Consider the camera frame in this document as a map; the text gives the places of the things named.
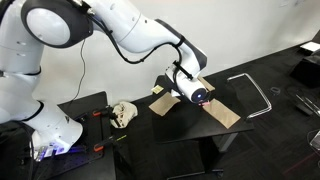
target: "black table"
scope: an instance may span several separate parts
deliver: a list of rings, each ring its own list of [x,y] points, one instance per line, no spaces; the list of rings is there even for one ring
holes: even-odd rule
[[[241,119],[229,129],[225,128],[219,121],[209,115],[203,108],[191,104],[180,97],[181,102],[173,106],[163,117],[152,113],[152,125],[155,141],[158,143],[172,143],[185,140],[199,141],[201,160],[204,165],[204,172],[212,172],[215,162],[226,152],[237,134],[242,131],[254,129],[252,121],[247,120],[249,115],[237,98],[237,93],[227,79],[210,76],[205,78],[210,84],[216,87],[212,91],[211,99],[216,98],[226,105]],[[153,101],[160,98],[166,92],[170,92],[165,77],[159,76],[155,85],[164,88],[159,94],[153,94]]]
[[[110,121],[106,117],[92,117],[90,113],[93,110],[101,109],[107,106],[107,98],[105,92],[100,92],[88,97],[80,98],[70,103],[64,103],[59,107],[68,114],[71,118],[88,113],[88,117],[92,121],[101,122],[102,137],[97,139],[107,138],[111,135]],[[4,144],[0,145],[0,160],[1,160],[1,179],[26,179],[29,173],[30,158],[21,165],[19,157],[21,151],[28,147],[28,138],[25,133],[21,130],[10,137]],[[50,168],[50,160],[47,162],[44,159],[41,163],[45,162],[44,166],[47,171],[56,168]],[[39,179],[47,179],[46,173],[42,173]],[[53,179],[116,179],[115,173],[115,160],[114,160],[114,149],[108,147],[103,149],[102,157],[96,158],[90,163],[84,164],[80,167],[67,171],[61,175],[54,176]]]

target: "black floor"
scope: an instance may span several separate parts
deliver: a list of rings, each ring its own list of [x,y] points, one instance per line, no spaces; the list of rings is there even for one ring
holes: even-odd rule
[[[285,93],[286,89],[290,94],[299,86],[308,96],[319,100],[320,89],[307,89],[289,77],[290,71],[303,57],[294,47],[215,75],[226,78],[243,72],[250,74],[273,106],[271,112],[254,119],[254,131],[237,136],[229,151],[217,163],[217,168],[224,169],[222,179],[320,179],[320,157],[307,142],[308,132],[320,128],[320,118],[299,112]],[[263,107],[249,86],[242,83],[235,85],[240,91],[247,92],[242,93],[239,99],[249,112]],[[271,87],[279,87],[281,95],[273,96],[269,91]],[[136,179],[166,179],[202,169],[197,142],[165,145],[154,142],[148,109],[151,97],[133,103],[138,107],[139,116],[126,129],[114,130],[114,134],[128,136],[122,142],[122,151],[130,161]],[[125,179],[121,173],[118,177]],[[205,175],[197,179],[216,177]]]

